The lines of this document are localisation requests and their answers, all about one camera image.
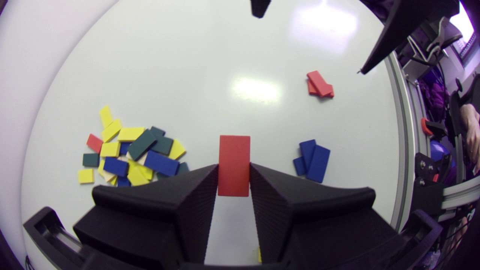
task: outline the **wooden block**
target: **wooden block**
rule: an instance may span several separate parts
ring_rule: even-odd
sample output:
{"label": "wooden block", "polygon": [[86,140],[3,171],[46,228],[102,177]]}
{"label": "wooden block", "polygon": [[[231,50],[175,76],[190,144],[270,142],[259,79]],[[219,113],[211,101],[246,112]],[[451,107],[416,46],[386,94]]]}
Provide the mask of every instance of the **wooden block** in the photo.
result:
{"label": "wooden block", "polygon": [[121,129],[121,123],[119,119],[113,121],[108,127],[102,131],[102,140],[104,143],[109,142],[115,137]]}
{"label": "wooden block", "polygon": [[120,129],[119,137],[117,140],[119,142],[133,142],[138,139],[140,135],[145,131],[143,127],[124,127]]}
{"label": "wooden block", "polygon": [[248,197],[250,137],[220,136],[218,195]]}
{"label": "wooden block", "polygon": [[78,171],[78,182],[81,184],[93,183],[93,169],[85,169]]}
{"label": "wooden block", "polygon": [[126,155],[127,154],[127,148],[130,146],[131,143],[120,143],[120,154],[121,155]]}
{"label": "wooden block", "polygon": [[303,158],[305,159],[305,168],[307,172],[308,172],[308,169],[310,168],[310,163],[312,162],[315,145],[317,145],[315,140],[304,141],[300,143],[300,152]]}
{"label": "wooden block", "polygon": [[137,163],[140,165],[145,165],[145,160],[147,159],[147,153],[143,154],[138,160]]}
{"label": "wooden block", "polygon": [[112,114],[110,113],[110,108],[108,105],[100,110],[100,120],[102,121],[102,126],[104,129],[113,122]]}
{"label": "wooden block", "polygon": [[168,156],[170,155],[172,145],[173,145],[172,139],[161,136],[156,138],[156,143],[152,145],[150,150],[160,153],[162,155]]}
{"label": "wooden block", "polygon": [[90,147],[90,149],[95,151],[95,153],[100,154],[100,150],[102,149],[102,144],[103,144],[103,141],[97,138],[95,135],[90,134],[88,136],[87,145],[88,147]]}
{"label": "wooden block", "polygon": [[101,157],[118,157],[120,154],[120,142],[104,143],[100,151]]}
{"label": "wooden block", "polygon": [[149,183],[148,179],[144,177],[138,167],[133,168],[132,172],[127,175],[127,178],[130,180],[132,185],[143,185]]}
{"label": "wooden block", "polygon": [[315,145],[312,163],[308,169],[306,178],[318,183],[322,183],[324,181],[329,156],[330,150]]}
{"label": "wooden block", "polygon": [[112,186],[116,186],[117,185],[117,180],[118,180],[118,176],[113,178],[112,181],[110,181],[109,183],[112,185]]}
{"label": "wooden block", "polygon": [[297,172],[298,176],[306,174],[307,169],[305,167],[305,159],[303,157],[294,159],[293,165],[295,166],[295,171]]}
{"label": "wooden block", "polygon": [[130,180],[127,177],[118,177],[117,178],[117,186],[131,186]]}
{"label": "wooden block", "polygon": [[314,95],[314,96],[320,96],[320,93],[317,91],[317,89],[315,88],[315,86],[313,86],[312,82],[310,81],[310,79],[307,80],[307,86],[308,86],[308,93],[310,95]]}
{"label": "wooden block", "polygon": [[84,154],[83,165],[85,167],[98,167],[99,164],[98,154]]}
{"label": "wooden block", "polygon": [[128,172],[128,163],[112,157],[105,158],[105,165],[103,166],[105,172],[111,172],[118,176],[125,177]]}
{"label": "wooden block", "polygon": [[98,165],[98,174],[100,174],[101,176],[103,176],[103,165],[105,164],[105,160],[104,159],[100,159],[100,164]]}
{"label": "wooden block", "polygon": [[183,148],[183,146],[180,144],[180,142],[177,139],[174,139],[168,158],[171,160],[177,160],[181,158],[183,155],[185,155],[185,153],[186,153],[185,148]]}
{"label": "wooden block", "polygon": [[328,87],[329,84],[326,83],[318,71],[309,72],[307,76],[321,97],[330,95],[332,88]]}
{"label": "wooden block", "polygon": [[113,179],[116,179],[117,176],[114,175],[113,173],[111,172],[106,172],[106,171],[103,171],[103,178],[105,179],[105,182],[110,182],[110,181],[113,181]]}
{"label": "wooden block", "polygon": [[188,165],[186,162],[182,162],[179,164],[179,168],[177,169],[177,174],[181,174],[181,173],[184,173],[184,172],[189,172],[190,170],[188,169]]}
{"label": "wooden block", "polygon": [[127,148],[128,153],[133,160],[138,160],[155,142],[155,136],[147,129]]}
{"label": "wooden block", "polygon": [[[129,152],[127,152],[127,155],[125,156],[127,159],[129,160],[133,160],[132,156],[130,155]],[[140,164],[140,165],[144,165],[145,164],[145,159],[147,158],[147,153],[143,154],[137,161],[136,163]]]}
{"label": "wooden block", "polygon": [[166,176],[173,176],[177,173],[179,162],[171,160],[156,152],[148,151],[145,160],[145,167],[148,167],[156,172],[161,172]]}
{"label": "wooden block", "polygon": [[163,137],[165,136],[165,131],[157,128],[157,127],[154,127],[152,126],[152,128],[150,129],[150,131],[152,132],[153,136],[155,137]]}

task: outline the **purple cloth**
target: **purple cloth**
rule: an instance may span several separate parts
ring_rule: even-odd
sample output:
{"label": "purple cloth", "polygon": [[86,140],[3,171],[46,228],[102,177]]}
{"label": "purple cloth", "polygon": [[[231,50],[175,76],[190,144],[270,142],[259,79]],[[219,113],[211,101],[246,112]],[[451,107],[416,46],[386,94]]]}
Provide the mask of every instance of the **purple cloth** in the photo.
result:
{"label": "purple cloth", "polygon": [[432,121],[439,122],[446,116],[445,104],[448,102],[450,95],[445,87],[438,83],[428,86],[424,81],[420,80],[420,90],[423,94],[425,107],[432,115]]}

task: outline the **white tabletop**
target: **white tabletop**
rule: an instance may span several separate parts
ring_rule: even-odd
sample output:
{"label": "white tabletop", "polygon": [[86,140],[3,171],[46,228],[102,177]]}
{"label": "white tabletop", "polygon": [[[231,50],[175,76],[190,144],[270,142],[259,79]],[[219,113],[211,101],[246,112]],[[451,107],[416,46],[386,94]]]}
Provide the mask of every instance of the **white tabletop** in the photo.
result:
{"label": "white tabletop", "polygon": [[[218,162],[219,135],[251,136],[251,161],[295,174],[298,143],[331,150],[324,184],[375,189],[392,218],[398,127],[385,63],[356,74],[382,24],[351,0],[273,1],[263,19],[250,1],[121,0],[83,37],[57,74],[30,137],[22,220],[44,206],[66,230],[94,205],[79,185],[89,133],[109,105],[125,127],[155,125],[187,149],[191,170]],[[318,70],[333,99],[308,95]],[[105,184],[95,173],[96,184]],[[28,235],[36,269],[50,269]],[[205,262],[256,264],[251,198],[217,197]]]}

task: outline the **blue block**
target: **blue block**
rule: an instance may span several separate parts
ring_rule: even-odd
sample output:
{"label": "blue block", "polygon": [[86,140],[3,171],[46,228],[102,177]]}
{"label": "blue block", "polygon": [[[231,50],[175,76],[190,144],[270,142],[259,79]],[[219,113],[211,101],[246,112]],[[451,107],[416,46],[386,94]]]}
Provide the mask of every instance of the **blue block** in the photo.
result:
{"label": "blue block", "polygon": [[121,155],[126,155],[127,154],[127,148],[131,145],[132,143],[120,143],[120,154]]}
{"label": "blue block", "polygon": [[329,156],[330,150],[318,145],[315,146],[315,149],[313,151],[312,163],[310,164],[310,168],[307,172],[307,179],[319,183],[324,181]]}
{"label": "blue block", "polygon": [[173,176],[177,172],[179,162],[150,150],[147,153],[144,166],[166,176]]}
{"label": "blue block", "polygon": [[307,169],[305,168],[305,159],[303,157],[294,159],[293,165],[295,166],[297,175],[304,175],[307,172]]}
{"label": "blue block", "polygon": [[106,157],[103,170],[125,177],[128,172],[128,163],[116,158]]}
{"label": "blue block", "polygon": [[317,143],[315,140],[305,141],[300,143],[300,152],[303,158],[305,159],[305,168],[310,168],[310,163],[312,162],[313,150],[315,149]]}
{"label": "blue block", "polygon": [[131,186],[127,177],[117,177],[117,186]]}

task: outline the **person's arm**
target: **person's arm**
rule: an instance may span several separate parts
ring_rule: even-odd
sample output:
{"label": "person's arm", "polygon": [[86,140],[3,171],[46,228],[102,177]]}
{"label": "person's arm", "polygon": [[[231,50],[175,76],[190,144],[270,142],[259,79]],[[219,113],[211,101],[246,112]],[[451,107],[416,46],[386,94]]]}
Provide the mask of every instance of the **person's arm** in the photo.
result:
{"label": "person's arm", "polygon": [[472,104],[465,104],[460,107],[460,117],[463,125],[467,129],[467,150],[470,160],[474,163],[474,174],[480,170],[480,114],[475,110]]}

